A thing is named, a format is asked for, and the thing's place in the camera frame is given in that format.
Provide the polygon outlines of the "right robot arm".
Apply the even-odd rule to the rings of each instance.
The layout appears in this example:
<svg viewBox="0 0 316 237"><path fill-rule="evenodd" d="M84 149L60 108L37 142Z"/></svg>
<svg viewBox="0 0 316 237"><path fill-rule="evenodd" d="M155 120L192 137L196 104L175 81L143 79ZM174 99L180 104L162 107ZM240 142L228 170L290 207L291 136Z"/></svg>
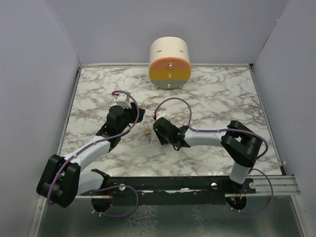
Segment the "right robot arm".
<svg viewBox="0 0 316 237"><path fill-rule="evenodd" d="M192 130L187 125L178 128L161 117L155 121L153 130L161 145L171 144L177 151L194 146L224 148L234 160L227 180L227 188L232 193L238 193L244 188L246 177L253 168L263 143L259 135L236 120L231 121L227 128L205 132Z"/></svg>

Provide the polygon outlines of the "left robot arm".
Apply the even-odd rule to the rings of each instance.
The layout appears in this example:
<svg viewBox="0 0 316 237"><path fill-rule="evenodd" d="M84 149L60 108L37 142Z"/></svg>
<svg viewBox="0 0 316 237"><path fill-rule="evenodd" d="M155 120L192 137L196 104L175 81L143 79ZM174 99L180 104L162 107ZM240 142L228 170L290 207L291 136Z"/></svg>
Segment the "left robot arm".
<svg viewBox="0 0 316 237"><path fill-rule="evenodd" d="M36 188L37 194L61 207L69 206L79 193L80 173L97 158L113 150L125 135L124 131L140 123L144 114L145 110L134 102L130 108L110 107L106 122L88 144L70 154L54 154L48 159Z"/></svg>

